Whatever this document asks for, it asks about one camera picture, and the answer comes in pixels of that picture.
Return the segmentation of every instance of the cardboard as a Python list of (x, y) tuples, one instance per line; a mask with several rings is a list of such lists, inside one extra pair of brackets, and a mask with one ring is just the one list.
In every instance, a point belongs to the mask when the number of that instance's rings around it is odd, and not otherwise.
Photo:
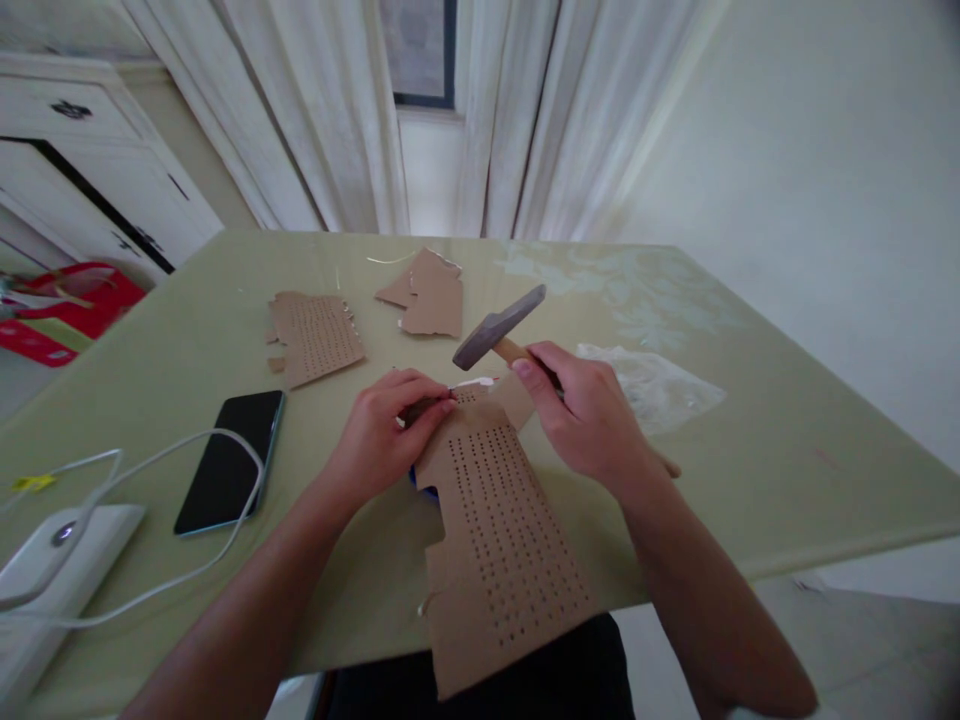
[(416, 464), (446, 536), (426, 550), (422, 606), (440, 700), (599, 612), (506, 412), (457, 406)]
[(460, 337), (463, 283), (460, 267), (427, 248), (374, 297), (406, 309), (400, 327), (414, 335)]
[(500, 404), (517, 432), (523, 429), (537, 409), (520, 377), (512, 370), (508, 370), (491, 388), (490, 399)]
[[(353, 316), (336, 295), (278, 293), (269, 303), (277, 337), (286, 346), (284, 380), (292, 390), (364, 358)], [(279, 364), (268, 364), (277, 371)]]
[(489, 388), (480, 383), (470, 383), (469, 385), (458, 385), (453, 388), (453, 396), (457, 399), (457, 405), (466, 405), (487, 397)]

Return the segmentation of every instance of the light green table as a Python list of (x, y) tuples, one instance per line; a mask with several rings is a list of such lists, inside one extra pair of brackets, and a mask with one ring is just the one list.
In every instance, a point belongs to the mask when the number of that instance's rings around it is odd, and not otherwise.
[[(265, 502), (227, 558), (198, 580), (100, 628), (74, 633), (28, 707), (34, 717), (117, 711), (267, 536), (323, 465), (355, 394), (391, 366), (456, 383), (469, 374), (451, 338), (410, 337), (373, 299), (427, 245), (463, 266), (464, 329), (538, 282), (547, 299), (512, 334), (659, 352), (727, 399), (654, 439), (684, 469), (684, 496), (750, 578), (960, 532), (960, 479), (704, 272), (671, 248), (225, 232), (151, 293), (0, 429), (7, 480), (112, 448), (138, 461), (210, 427), (228, 397), (278, 388), (263, 344), (281, 290), (339, 293), (367, 360), (290, 393)], [(605, 608), (645, 596), (618, 507), (572, 475), (536, 420), (521, 440)], [(115, 607), (206, 561), (226, 530), (180, 539), (173, 523), (202, 443), (150, 468), (112, 498), (146, 506), (143, 524), (88, 612)], [(106, 468), (65, 476), (0, 529), (7, 557), (48, 514), (79, 503)], [(416, 609), (424, 548), (443, 536), (437, 506), (406, 481), (344, 533), (310, 605), (291, 673), (427, 647)]]

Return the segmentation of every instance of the charging cable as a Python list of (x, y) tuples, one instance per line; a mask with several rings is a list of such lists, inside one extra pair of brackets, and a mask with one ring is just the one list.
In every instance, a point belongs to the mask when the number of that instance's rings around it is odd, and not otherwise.
[[(20, 610), (23, 605), (31, 602), (38, 598), (53, 582), (53, 579), (57, 576), (57, 573), (63, 568), (64, 564), (70, 558), (70, 555), (73, 553), (74, 548), (76, 548), (77, 543), (80, 542), (80, 539), (83, 537), (83, 534), (87, 530), (87, 526), (90, 524), (90, 517), (93, 515), (94, 509), (100, 504), (100, 501), (110, 493), (114, 488), (116, 488), (121, 483), (129, 480), (131, 477), (136, 475), (138, 472), (144, 468), (152, 465), (158, 460), (166, 457), (170, 453), (176, 452), (184, 445), (189, 445), (195, 440), (200, 438), (208, 437), (210, 435), (226, 435), (231, 440), (235, 441), (246, 450), (247, 454), (250, 456), (250, 459), (253, 460), (254, 464), (257, 466), (257, 479), (253, 483), (253, 489), (250, 491), (250, 496), (247, 498), (246, 504), (243, 506), (243, 510), (240, 512), (240, 518), (237, 520), (237, 524), (233, 528), (233, 532), (230, 533), (230, 537), (227, 539), (226, 545), (223, 546), (223, 549), (217, 553), (210, 562), (205, 565), (192, 570), (188, 573), (180, 575), (179, 577), (168, 580), (165, 583), (157, 585), (152, 590), (138, 595), (127, 603), (124, 603), (118, 608), (111, 610), (110, 612), (104, 613), (103, 615), (98, 615), (91, 618), (66, 618), (58, 617), (54, 615), (48, 615), (46, 613), (32, 612), (29, 610)], [(37, 584), (28, 592), (21, 593), (20, 595), (15, 595), (9, 598), (0, 599), (0, 623), (7, 622), (15, 619), (24, 619), (24, 620), (43, 620), (55, 627), (68, 628), (70, 630), (83, 630), (85, 628), (95, 627), (101, 625), (109, 620), (113, 620), (116, 617), (119, 617), (128, 610), (136, 607), (137, 605), (146, 602), (155, 595), (169, 590), (170, 588), (176, 587), (181, 583), (185, 583), (188, 580), (192, 580), (198, 575), (206, 572), (227, 554), (227, 551), (233, 545), (233, 541), (237, 537), (237, 533), (240, 532), (240, 527), (243, 525), (243, 521), (249, 512), (250, 507), (253, 505), (253, 501), (257, 497), (257, 492), (260, 490), (260, 486), (263, 483), (264, 468), (263, 461), (260, 459), (260, 456), (257, 455), (256, 451), (250, 447), (250, 444), (244, 440), (242, 437), (237, 435), (237, 433), (231, 430), (223, 430), (221, 428), (213, 428), (212, 430), (204, 430), (203, 432), (197, 433), (196, 435), (191, 435), (190, 437), (180, 440), (166, 450), (161, 450), (153, 457), (147, 458), (139, 465), (135, 465), (126, 472), (118, 474), (120, 470), (120, 464), (123, 461), (123, 450), (108, 450), (107, 452), (100, 453), (99, 455), (93, 455), (84, 460), (78, 460), (73, 463), (68, 463), (62, 467), (57, 468), (49, 473), (48, 476), (56, 477), (57, 475), (67, 472), (68, 470), (74, 470), (76, 468), (83, 467), (85, 465), (90, 465), (95, 462), (100, 462), (106, 460), (107, 458), (113, 458), (113, 465), (110, 469), (110, 474), (107, 476), (105, 482), (99, 485), (97, 488), (91, 492), (87, 498), (83, 501), (83, 504), (80, 506), (80, 514), (77, 517), (76, 524), (73, 526), (73, 531), (70, 533), (70, 537), (67, 538), (66, 543), (61, 547), (60, 552), (57, 553), (57, 557), (54, 562), (46, 569), (46, 571), (41, 576)], [(18, 497), (6, 502), (4, 505), (0, 506), (0, 514), (5, 513), (13, 506), (15, 506), (19, 498), (25, 494), (25, 491), (22, 491)]]

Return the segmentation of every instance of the hand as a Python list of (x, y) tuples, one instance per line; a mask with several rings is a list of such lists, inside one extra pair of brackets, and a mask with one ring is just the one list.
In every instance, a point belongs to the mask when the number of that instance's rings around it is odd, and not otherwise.
[(533, 398), (547, 438), (573, 471), (597, 480), (618, 500), (638, 480), (679, 476), (680, 468), (647, 443), (612, 367), (578, 358), (551, 342), (527, 350), (560, 378), (562, 400), (536, 363), (516, 360), (512, 365)]
[[(407, 428), (397, 423), (407, 407), (436, 398)], [(456, 407), (450, 390), (416, 370), (391, 370), (363, 390), (353, 403), (340, 442), (320, 473), (359, 508), (406, 473), (430, 436)]]

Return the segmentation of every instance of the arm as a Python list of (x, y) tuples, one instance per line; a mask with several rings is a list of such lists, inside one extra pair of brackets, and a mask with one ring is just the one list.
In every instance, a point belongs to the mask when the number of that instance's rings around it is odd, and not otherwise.
[[(410, 428), (396, 417), (449, 390), (414, 370), (392, 371), (357, 397), (316, 480), (200, 616), (123, 712), (124, 718), (262, 718), (287, 666), (314, 587), (340, 533), (401, 477), (456, 405), (433, 405)], [(371, 453), (370, 448), (377, 448)]]
[(701, 716), (742, 706), (766, 715), (814, 712), (816, 693), (790, 645), (647, 444), (609, 365), (552, 343), (529, 348), (557, 373), (519, 360), (544, 432), (574, 471), (620, 503), (644, 580)]

